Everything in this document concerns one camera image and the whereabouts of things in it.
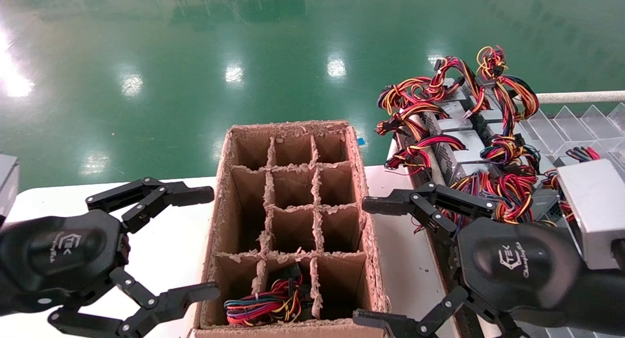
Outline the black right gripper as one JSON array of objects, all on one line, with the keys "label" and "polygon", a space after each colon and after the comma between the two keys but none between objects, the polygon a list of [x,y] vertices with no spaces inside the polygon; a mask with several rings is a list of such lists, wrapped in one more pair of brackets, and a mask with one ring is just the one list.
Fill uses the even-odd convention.
[{"label": "black right gripper", "polygon": [[[442,210],[479,219],[459,231]],[[493,210],[493,202],[440,184],[363,197],[362,211],[371,215],[413,216],[444,244],[453,244],[457,236],[462,280],[468,288],[454,288],[420,321],[357,309],[353,323],[381,328],[394,338],[435,338],[464,305],[491,318],[502,338],[529,336],[513,318],[542,327],[624,335],[622,272],[589,269],[567,229],[480,218]]]}]

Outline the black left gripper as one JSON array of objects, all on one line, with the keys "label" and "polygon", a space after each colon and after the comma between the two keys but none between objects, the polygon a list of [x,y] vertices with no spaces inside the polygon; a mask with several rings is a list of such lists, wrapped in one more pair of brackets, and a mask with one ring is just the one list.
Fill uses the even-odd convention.
[{"label": "black left gripper", "polygon": [[[170,289],[155,296],[122,267],[131,247],[126,233],[140,231],[170,205],[210,204],[210,186],[146,177],[89,196],[79,216],[43,216],[1,228],[2,316],[44,312],[58,305],[48,323],[63,334],[86,338],[143,338],[154,327],[179,320],[191,304],[220,296],[216,282]],[[109,213],[130,206],[122,222]],[[125,320],[83,314],[117,285],[136,304]]]}]

